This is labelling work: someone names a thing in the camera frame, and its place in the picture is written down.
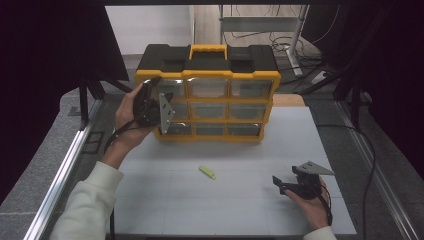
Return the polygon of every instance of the yellow storage organizer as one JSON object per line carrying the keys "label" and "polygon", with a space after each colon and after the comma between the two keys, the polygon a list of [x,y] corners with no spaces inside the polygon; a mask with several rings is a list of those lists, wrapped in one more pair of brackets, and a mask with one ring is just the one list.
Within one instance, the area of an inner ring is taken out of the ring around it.
{"label": "yellow storage organizer", "polygon": [[281,75],[270,46],[150,44],[135,79],[162,78],[153,90],[173,93],[174,118],[160,140],[260,141]]}

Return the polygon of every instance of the carrying handle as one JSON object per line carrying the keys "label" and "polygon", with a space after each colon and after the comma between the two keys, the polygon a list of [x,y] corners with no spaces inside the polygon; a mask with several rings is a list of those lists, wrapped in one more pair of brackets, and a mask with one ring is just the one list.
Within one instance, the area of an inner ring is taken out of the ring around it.
{"label": "carrying handle", "polygon": [[224,58],[227,60],[227,45],[203,45],[196,44],[191,45],[190,49],[190,60],[193,57],[194,52],[224,52]]}

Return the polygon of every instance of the person's arm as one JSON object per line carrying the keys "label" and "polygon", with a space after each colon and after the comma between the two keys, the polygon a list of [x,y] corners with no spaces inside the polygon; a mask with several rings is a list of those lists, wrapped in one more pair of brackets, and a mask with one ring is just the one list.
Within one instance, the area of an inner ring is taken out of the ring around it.
{"label": "person's arm", "polygon": [[[134,119],[133,101],[140,89],[141,84],[125,95],[116,112],[116,129]],[[116,189],[123,177],[118,171],[119,166],[153,129],[134,127],[136,129],[119,135],[101,162],[96,163],[90,176],[75,186],[50,239],[105,239],[106,223],[115,203]]]}
{"label": "person's arm", "polygon": [[[320,181],[323,186],[322,197],[328,203],[328,195],[324,189],[326,187],[325,182],[321,177]],[[303,237],[304,240],[336,240],[333,230],[328,226],[325,208],[318,198],[305,200],[290,190],[285,190],[284,192],[291,200],[299,205],[312,229],[312,232]]]}

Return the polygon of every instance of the white tabletop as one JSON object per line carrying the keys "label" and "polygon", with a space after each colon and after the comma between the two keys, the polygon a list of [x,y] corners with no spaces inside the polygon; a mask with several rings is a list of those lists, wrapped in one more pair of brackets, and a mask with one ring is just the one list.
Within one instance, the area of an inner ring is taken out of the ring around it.
{"label": "white tabletop", "polygon": [[[115,204],[117,233],[157,236],[303,235],[300,209],[272,183],[296,183],[292,166],[331,169],[309,108],[273,108],[259,143],[159,142],[153,134],[126,157]],[[215,172],[212,180],[199,171]],[[356,234],[334,176],[333,231]]]}

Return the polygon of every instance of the white sleeve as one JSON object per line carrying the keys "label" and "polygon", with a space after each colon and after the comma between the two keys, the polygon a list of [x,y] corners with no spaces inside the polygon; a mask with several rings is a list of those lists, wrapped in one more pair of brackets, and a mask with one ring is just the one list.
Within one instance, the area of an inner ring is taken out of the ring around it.
{"label": "white sleeve", "polygon": [[50,239],[105,239],[106,223],[123,174],[97,162],[90,176],[72,190]]}
{"label": "white sleeve", "polygon": [[303,240],[336,240],[336,236],[334,236],[331,227],[328,226],[306,234]]}

